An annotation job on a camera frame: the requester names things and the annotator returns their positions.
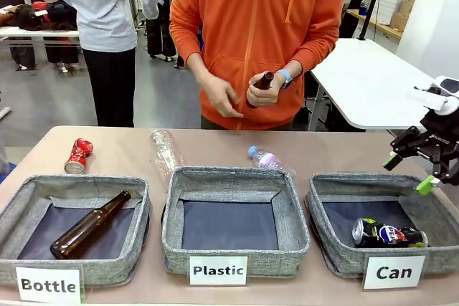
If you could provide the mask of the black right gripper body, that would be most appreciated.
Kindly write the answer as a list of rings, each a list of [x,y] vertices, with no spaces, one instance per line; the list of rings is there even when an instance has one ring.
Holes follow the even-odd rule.
[[[421,138],[427,139],[427,143],[420,146],[418,156],[433,163],[432,155],[438,144],[443,163],[458,159],[458,110],[449,115],[438,115],[434,110],[429,110],[420,123],[426,129]]]

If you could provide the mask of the person's left hand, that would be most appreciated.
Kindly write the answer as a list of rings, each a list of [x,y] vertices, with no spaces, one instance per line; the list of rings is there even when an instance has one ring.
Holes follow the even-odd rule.
[[[267,107],[275,105],[278,101],[278,95],[285,83],[285,75],[281,72],[273,73],[270,81],[270,87],[262,90],[255,84],[263,78],[264,73],[254,75],[249,81],[247,89],[246,103],[252,107]]]

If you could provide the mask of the person's right hand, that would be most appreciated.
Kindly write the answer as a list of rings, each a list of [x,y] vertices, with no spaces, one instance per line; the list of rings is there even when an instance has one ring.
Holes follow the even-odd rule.
[[[243,114],[233,108],[238,103],[238,97],[231,86],[225,80],[210,73],[203,73],[196,77],[199,86],[205,91],[213,108],[224,118],[243,118]]]

